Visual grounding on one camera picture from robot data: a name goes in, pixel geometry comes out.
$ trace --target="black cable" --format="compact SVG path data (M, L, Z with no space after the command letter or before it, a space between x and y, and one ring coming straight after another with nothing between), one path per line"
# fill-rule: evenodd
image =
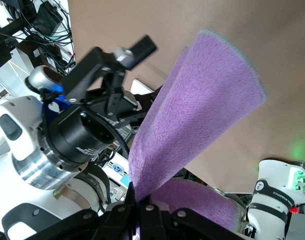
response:
M109 122L107 122L102 116L96 114L94 111L87 108L86 106L81 105L80 109L85 111L92 118L96 119L101 125L103 125L111 133L112 136L114 136L114 138L119 142L123 152L126 154L125 158L128 159L129 147L127 146L127 143L125 142L123 137L117 132L117 130Z
M63 27L65 28L66 32L67 32L67 35L63 35L63 36L60 36L59 38L57 39L51 39L49 36L46 36L44 35L42 32L40 32L36 27L34 27L28 20L27 18L25 17L25 15L23 14L22 10L19 9L19 13L20 13L20 19L22 21L25 21L32 29L34 29L36 31L36 33L42 35L44 38L46 39L43 39L42 37L38 36L36 33L33 33L30 29L27 29L27 31L31 34L31 35L35 35L34 37L37 37L39 41L36 41L37 43L39 44L49 44L49 43L60 43L62 42L63 40L67 40L67 39L70 39L70 42L72 42L72 34L71 34L71 30L68 30L68 28L64 25Z
M8 38L13 38L13 39L19 39L19 40L27 41L27 42L34 42L34 40L27 40L25 38L21 38L21 37L17 37L17 36L11 36L11 35L4 34L4 33L1 33L1 32L0 32L0 35L6 36Z
M99 213L99 210L102 211L103 213L105 212L104 206L101 203L99 203L99 209L97 211L97 214Z
M89 163L90 164L105 164L105 163L108 163L109 161L111 161L114 157L115 157L115 155L116 155L116 150L115 149L112 149L112 155L108 158L108 159L106 159L106 160L103 160L104 159L104 156L105 156L105 154L106 154L106 152L107 152L107 149L109 149L109 148L106 148L105 150L103 150L102 152L101 152L101 154L99 154L98 155L98 160L95 160L95 161L89 161Z

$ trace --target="wire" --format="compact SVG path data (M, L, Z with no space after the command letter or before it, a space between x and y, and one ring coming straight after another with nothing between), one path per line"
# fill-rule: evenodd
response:
M8 61L8 64L10 65L10 67L12 68L12 70L14 71L14 73L17 75L17 77L19 78L19 80L21 81L21 83L23 85L25 85L24 81L22 80L22 78L19 76L18 72L14 69L13 65Z
M91 163L91 164L105 164L105 163L108 163L109 161L111 161L116 155L116 150L112 149L112 155L108 159L103 160L104 157L105 157L105 154L107 153L107 149L109 149L109 148L104 149L99 155L97 154L96 158L94 157L92 159L92 161L90 161L89 163Z
M129 147L127 146L127 143L125 142L123 137L117 132L117 130L109 122L107 122L102 116L96 114L91 109L83 105L81 105L80 108L81 110L87 112L87 114L90 115L92 118L96 119L101 125L103 125L110 132L111 135L115 137L115 139L119 142L123 152L125 153L125 158L128 159Z
M12 65L16 66L17 68L19 68L21 71L23 71L25 74L27 74L28 76L30 75L28 72L26 72L25 70L23 70L20 66L18 66L17 64L13 63L12 61L8 61L9 63L11 63Z
M21 38L21 37L17 37L17 36L11 36L11 35L4 34L4 33L1 33L1 32L0 32L0 35L4 35L8 38L19 39L19 40L23 40L23 41L27 41L27 42L33 42L33 40L27 40L25 38Z

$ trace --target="purple cloth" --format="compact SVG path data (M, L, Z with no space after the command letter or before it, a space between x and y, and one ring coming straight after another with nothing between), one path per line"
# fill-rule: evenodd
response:
M160 188L265 101L258 73L244 55L219 34L201 31L180 55L134 138L129 172L136 200Z
M170 179L151 194L151 200L168 204L171 213L177 209L189 208L230 231L237 230L237 224L242 218L234 201L189 180Z

